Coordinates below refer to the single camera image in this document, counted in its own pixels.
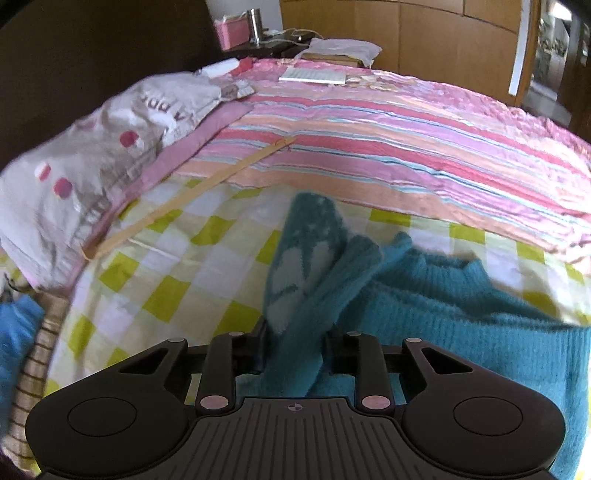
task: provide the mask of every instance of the pink basket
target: pink basket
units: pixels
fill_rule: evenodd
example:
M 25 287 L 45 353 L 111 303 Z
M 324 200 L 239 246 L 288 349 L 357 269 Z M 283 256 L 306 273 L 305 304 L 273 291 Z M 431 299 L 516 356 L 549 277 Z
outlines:
M 222 50 L 229 50 L 232 47 L 245 43 L 251 37 L 246 17 L 229 20 L 224 23 L 216 23 L 216 32 Z

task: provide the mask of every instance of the nightstand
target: nightstand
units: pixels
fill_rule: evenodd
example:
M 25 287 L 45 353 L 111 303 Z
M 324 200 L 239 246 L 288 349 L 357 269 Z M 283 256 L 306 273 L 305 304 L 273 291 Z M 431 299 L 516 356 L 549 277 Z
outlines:
M 294 42 L 308 45 L 310 44 L 310 40 L 315 36 L 312 32 L 306 32 L 294 37 L 289 32 L 286 32 L 275 35 L 261 42 L 259 45 L 250 42 L 237 45 L 236 47 L 230 48 L 230 50 L 223 51 L 222 56 L 224 59 L 243 59 L 245 57 L 254 57 L 257 59 L 292 59 L 299 52 L 307 48 L 306 46 L 295 45 Z

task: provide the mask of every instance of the wooden stick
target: wooden stick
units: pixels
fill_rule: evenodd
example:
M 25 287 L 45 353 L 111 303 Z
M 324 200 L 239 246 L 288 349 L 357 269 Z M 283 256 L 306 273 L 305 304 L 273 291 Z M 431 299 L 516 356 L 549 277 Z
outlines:
M 282 139 L 276 141 L 274 144 L 268 145 L 267 147 L 259 150 L 258 152 L 249 155 L 247 158 L 244 158 L 235 165 L 232 165 L 228 168 L 224 168 L 223 170 L 216 172 L 208 179 L 205 179 L 201 183 L 195 185 L 192 189 L 187 190 L 186 192 L 182 192 L 175 198 L 167 201 L 166 203 L 163 203 L 161 206 L 156 208 L 156 210 L 150 212 L 148 215 L 138 220 L 133 225 L 130 225 L 126 229 L 121 230 L 120 232 L 117 232 L 116 234 L 110 236 L 101 244 L 95 247 L 89 247 L 86 250 L 82 250 L 82 254 L 89 261 L 99 259 L 100 257 L 104 256 L 105 254 L 107 254 L 108 252 L 118 247 L 123 242 L 125 242 L 128 238 L 137 235 L 148 225 L 151 225 L 157 219 L 166 215 L 171 210 L 179 209 L 185 206 L 201 194 L 219 185 L 224 180 L 227 180 L 232 175 L 249 167 L 250 165 L 255 164 L 259 160 L 268 157 L 269 155 L 275 153 L 283 147 L 292 144 L 295 140 L 295 137 L 283 137 Z

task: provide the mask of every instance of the blue clothing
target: blue clothing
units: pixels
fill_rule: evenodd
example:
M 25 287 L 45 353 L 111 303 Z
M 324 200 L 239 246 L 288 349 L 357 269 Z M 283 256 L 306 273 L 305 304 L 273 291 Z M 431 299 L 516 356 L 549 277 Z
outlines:
M 27 295 L 0 303 L 0 438 L 7 432 L 14 389 L 43 315 L 43 309 Z
M 431 255 L 405 233 L 380 248 L 352 236 L 334 204 L 311 193 L 293 202 L 272 263 L 265 310 L 272 351 L 238 394 L 352 399 L 352 377 L 323 369 L 322 337 L 336 324 L 400 345 L 419 337 L 551 399 L 567 425 L 552 467 L 574 478 L 587 429 L 591 329 L 565 325 L 495 288 L 479 260 Z

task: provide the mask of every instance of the floor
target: floor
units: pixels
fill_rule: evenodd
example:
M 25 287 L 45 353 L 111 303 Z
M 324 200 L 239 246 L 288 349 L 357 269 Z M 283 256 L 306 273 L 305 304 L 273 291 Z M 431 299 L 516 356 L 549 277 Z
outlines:
M 555 124 L 567 128 L 571 114 L 556 102 L 556 97 L 556 92 L 532 80 L 521 107 L 532 115 L 550 118 Z

